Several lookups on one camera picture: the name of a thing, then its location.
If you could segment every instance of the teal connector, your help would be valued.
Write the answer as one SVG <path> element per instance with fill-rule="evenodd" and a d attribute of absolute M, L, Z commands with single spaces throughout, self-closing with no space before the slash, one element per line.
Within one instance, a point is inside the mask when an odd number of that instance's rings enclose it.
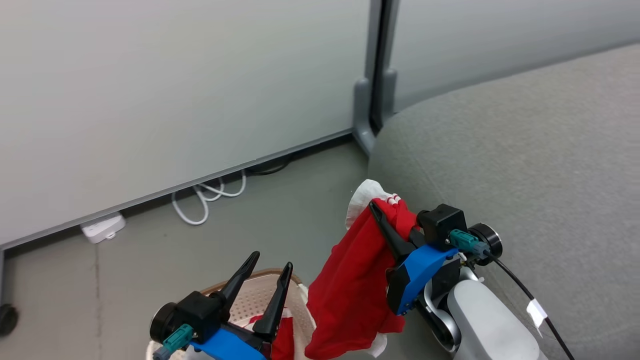
<path fill-rule="evenodd" d="M 154 352 L 154 360 L 168 360 L 179 348 L 189 345 L 193 339 L 193 328 L 187 324 L 180 326 L 162 342 L 162 347 Z"/>
<path fill-rule="evenodd" d="M 480 242 L 475 236 L 457 229 L 449 233 L 449 241 L 462 252 L 474 252 L 474 246 Z"/>

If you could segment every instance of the white cable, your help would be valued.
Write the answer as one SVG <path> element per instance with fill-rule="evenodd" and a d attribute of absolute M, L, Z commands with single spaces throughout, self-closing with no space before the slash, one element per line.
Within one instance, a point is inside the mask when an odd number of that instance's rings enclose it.
<path fill-rule="evenodd" d="M 205 185 L 205 183 L 201 183 L 201 184 L 197 184 L 197 185 L 192 186 L 193 190 L 196 191 L 196 195 L 198 196 L 198 199 L 200 199 L 200 202 L 202 203 L 202 206 L 204 207 L 204 216 L 202 217 L 201 220 L 193 221 L 193 220 L 189 219 L 182 212 L 182 210 L 180 210 L 180 207 L 178 206 L 178 202 L 175 200 L 175 193 L 172 193 L 171 194 L 171 203 L 173 204 L 173 208 L 175 209 L 175 212 L 177 212 L 178 216 L 180 216 L 180 218 L 185 223 L 187 223 L 189 225 L 202 225 L 202 224 L 204 224 L 207 221 L 207 219 L 209 218 L 209 207 L 207 205 L 207 202 L 216 201 L 216 200 L 220 199 L 220 197 L 222 197 L 222 196 L 237 197 L 238 195 L 240 195 L 240 194 L 242 194 L 244 192 L 244 189 L 246 188 L 246 174 L 244 173 L 244 170 L 242 170 L 241 173 L 242 173 L 242 186 L 240 186 L 240 190 L 238 190 L 238 192 L 236 192 L 236 193 L 224 192 L 225 183 L 222 181 L 221 177 L 218 178 L 218 182 L 220 182 L 220 189 L 212 188 L 211 186 Z M 212 193 L 217 193 L 217 195 L 214 196 L 214 197 L 206 197 L 202 193 L 202 190 L 200 189 L 200 187 L 205 188 L 206 190 L 209 190 Z"/>

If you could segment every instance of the white cloth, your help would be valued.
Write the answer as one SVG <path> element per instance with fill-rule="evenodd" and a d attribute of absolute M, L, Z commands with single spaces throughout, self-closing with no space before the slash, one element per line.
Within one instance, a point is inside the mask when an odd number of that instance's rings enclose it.
<path fill-rule="evenodd" d="M 400 197 L 395 193 L 387 193 L 377 181 L 370 179 L 363 181 L 353 193 L 351 201 L 349 201 L 347 219 L 344 222 L 347 229 L 353 225 L 362 211 L 369 206 L 372 199 L 381 199 L 387 201 L 389 204 L 395 204 L 400 200 Z M 387 335 L 378 333 L 371 343 L 371 347 L 363 351 L 373 357 L 378 357 L 386 348 Z"/>

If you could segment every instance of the caster wheel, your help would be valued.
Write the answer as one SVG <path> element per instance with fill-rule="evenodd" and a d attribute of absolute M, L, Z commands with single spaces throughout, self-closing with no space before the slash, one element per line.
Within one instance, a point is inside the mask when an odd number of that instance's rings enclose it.
<path fill-rule="evenodd" d="M 0 306 L 0 336 L 7 336 L 18 324 L 18 311 L 15 307 L 5 304 Z"/>

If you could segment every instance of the brown basket rim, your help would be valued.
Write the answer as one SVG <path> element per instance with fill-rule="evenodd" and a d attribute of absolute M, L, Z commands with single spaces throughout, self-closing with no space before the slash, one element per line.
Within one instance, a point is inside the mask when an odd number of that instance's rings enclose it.
<path fill-rule="evenodd" d="M 255 279 L 256 277 L 261 277 L 261 276 L 265 276 L 265 275 L 280 275 L 282 274 L 282 269 L 281 268 L 268 268 L 268 269 L 264 269 L 264 270 L 260 270 L 260 271 L 256 271 L 253 274 L 251 274 L 251 276 L 249 276 L 249 279 Z M 297 285 L 301 285 L 302 284 L 302 280 L 300 280 L 299 277 L 296 276 L 296 274 L 291 274 L 291 281 L 295 282 Z M 222 289 L 222 287 L 224 287 L 224 285 L 226 284 L 226 281 L 223 282 L 219 282 L 218 284 L 215 284 L 214 286 L 210 286 L 204 290 L 201 291 L 201 293 L 203 293 L 204 295 L 208 295 L 214 291 L 218 291 L 220 289 Z"/>

